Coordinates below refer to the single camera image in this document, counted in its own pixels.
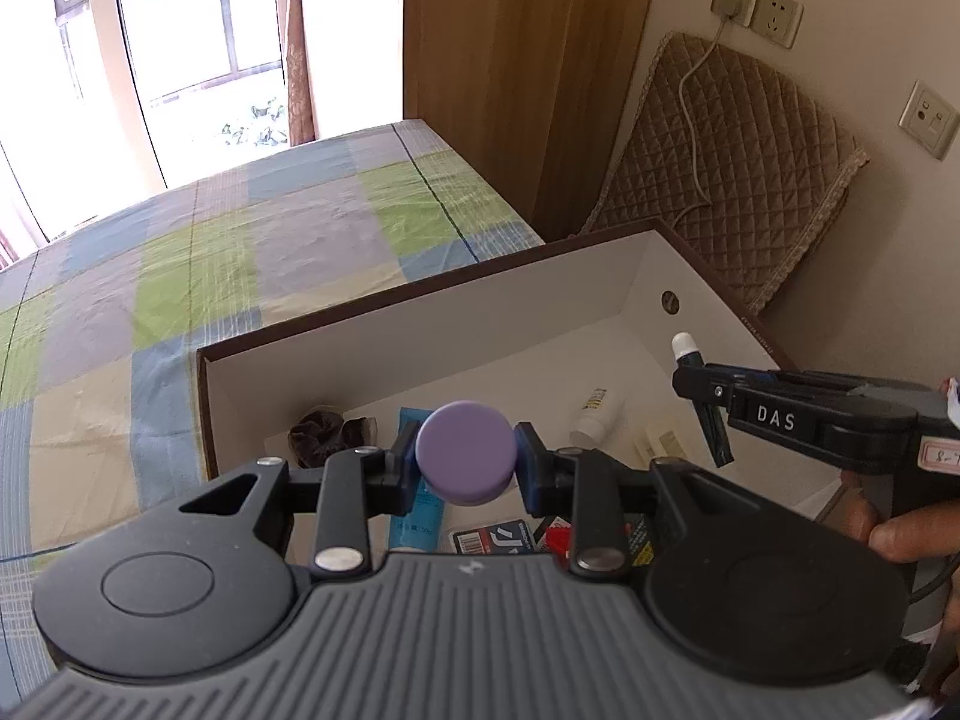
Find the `person's right hand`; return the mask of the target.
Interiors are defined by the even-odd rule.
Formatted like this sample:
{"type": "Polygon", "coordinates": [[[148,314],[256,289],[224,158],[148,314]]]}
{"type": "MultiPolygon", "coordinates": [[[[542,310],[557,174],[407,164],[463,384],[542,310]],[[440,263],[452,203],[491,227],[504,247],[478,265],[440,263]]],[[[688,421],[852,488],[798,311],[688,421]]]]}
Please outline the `person's right hand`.
{"type": "Polygon", "coordinates": [[[866,543],[890,562],[919,561],[958,553],[960,509],[957,502],[942,502],[900,517],[884,520],[862,492],[862,479],[841,473],[846,493],[841,531],[866,543]]]}

